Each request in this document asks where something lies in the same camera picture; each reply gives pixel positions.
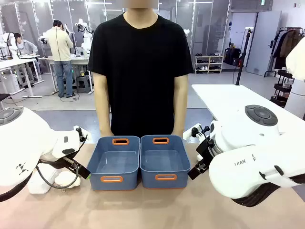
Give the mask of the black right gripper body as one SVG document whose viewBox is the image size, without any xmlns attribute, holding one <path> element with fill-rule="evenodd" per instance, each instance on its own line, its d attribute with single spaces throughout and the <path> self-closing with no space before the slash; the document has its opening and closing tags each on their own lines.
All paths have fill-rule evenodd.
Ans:
<svg viewBox="0 0 305 229">
<path fill-rule="evenodd" d="M 199 146 L 197 147 L 196 151 L 202 159 L 197 159 L 200 165 L 209 165 L 212 159 L 214 158 L 212 148 L 214 147 L 214 141 L 210 140 L 203 140 Z"/>
</svg>

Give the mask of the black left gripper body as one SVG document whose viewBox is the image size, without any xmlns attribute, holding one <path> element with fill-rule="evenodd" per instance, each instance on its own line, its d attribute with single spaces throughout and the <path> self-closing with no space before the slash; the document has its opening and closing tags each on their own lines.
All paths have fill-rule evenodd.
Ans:
<svg viewBox="0 0 305 229">
<path fill-rule="evenodd" d="M 62 157 L 59 159 L 60 169 L 66 168 L 71 172 L 78 172 L 78 162 L 73 158 Z"/>
</svg>

